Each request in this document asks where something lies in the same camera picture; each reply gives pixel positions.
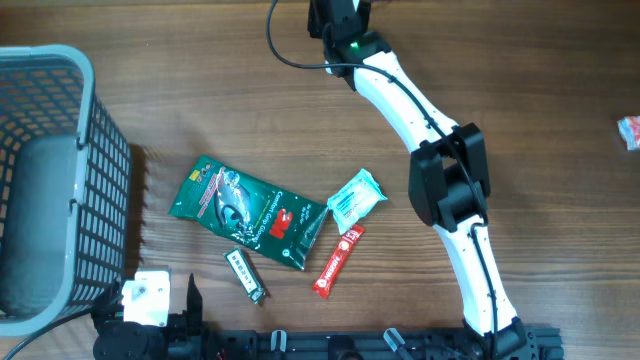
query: red snack stick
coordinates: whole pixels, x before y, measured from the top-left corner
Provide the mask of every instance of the red snack stick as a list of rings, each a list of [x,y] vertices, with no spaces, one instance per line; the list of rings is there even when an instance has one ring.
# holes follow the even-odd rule
[[[353,246],[356,244],[360,236],[364,233],[364,228],[359,225],[353,225],[351,229],[349,229],[336,246],[336,249],[333,251],[333,255],[329,258],[329,263],[324,268],[322,275],[318,281],[313,284],[312,290],[322,296],[322,298],[326,299],[329,297],[329,293],[331,292],[331,285],[335,282],[338,277],[338,273],[340,273],[340,269],[345,262],[347,262],[347,258],[351,251],[353,250]]]

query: green snack package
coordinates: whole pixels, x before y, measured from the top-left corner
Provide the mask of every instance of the green snack package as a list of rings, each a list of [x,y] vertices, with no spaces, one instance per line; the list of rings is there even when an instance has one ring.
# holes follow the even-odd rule
[[[231,270],[236,274],[238,280],[244,287],[244,291],[253,301],[254,304],[259,304],[262,298],[266,295],[264,286],[258,281],[258,277],[251,270],[249,262],[244,257],[242,250],[239,246],[233,248],[233,250],[224,254],[224,258],[227,259]]]
[[[169,214],[298,270],[320,233],[325,205],[265,183],[202,155]]]

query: metal screw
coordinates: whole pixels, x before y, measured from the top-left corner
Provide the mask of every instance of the metal screw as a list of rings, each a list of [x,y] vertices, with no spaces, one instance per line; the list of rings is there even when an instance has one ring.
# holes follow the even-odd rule
[[[478,343],[473,343],[473,345],[471,345],[471,351],[473,351],[473,353],[477,357],[481,357],[482,356],[482,348],[480,347],[480,344],[478,344]]]

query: small red object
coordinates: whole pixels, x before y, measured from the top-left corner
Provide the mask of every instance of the small red object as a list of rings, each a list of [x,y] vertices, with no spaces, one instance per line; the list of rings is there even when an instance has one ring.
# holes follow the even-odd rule
[[[331,285],[333,285],[334,281],[338,277],[338,273],[342,266],[347,261],[349,254],[353,250],[353,246],[356,244],[360,236],[364,233],[364,228],[359,225],[353,225],[351,229],[349,229],[336,246],[336,249],[333,251],[333,255],[329,258],[329,263],[324,268],[322,275],[318,281],[313,284],[313,291],[322,296],[324,299],[329,297],[329,293],[331,292]]]
[[[618,129],[627,142],[627,150],[640,150],[640,116],[627,116],[618,121]]]

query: wood grain surface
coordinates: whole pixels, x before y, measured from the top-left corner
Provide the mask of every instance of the wood grain surface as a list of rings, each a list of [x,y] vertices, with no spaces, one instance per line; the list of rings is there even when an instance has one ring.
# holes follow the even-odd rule
[[[306,3],[276,9],[286,57],[322,61]],[[129,269],[173,269],[172,311],[190,273],[215,328],[271,331],[461,326],[462,302],[435,232],[407,198],[407,151],[344,81],[279,63],[265,3],[0,9],[1,45],[65,43],[93,61],[97,93],[132,144]],[[425,95],[484,132],[490,235],[505,288],[527,323],[559,327],[567,359],[639,358],[640,154],[616,120],[640,114],[640,4],[460,0],[377,4],[371,28]],[[271,297],[246,297],[222,254],[234,243],[167,215],[197,156],[317,201],[360,168],[389,201],[329,300],[311,291],[338,239],[328,221],[304,272],[251,259]],[[90,359],[87,319],[19,359]],[[19,339],[0,340],[0,354]]]
[[[308,0],[280,0],[284,3],[308,3]],[[184,4],[255,4],[271,0],[0,0],[0,6],[61,7],[61,6],[119,6],[119,5],[184,5]]]

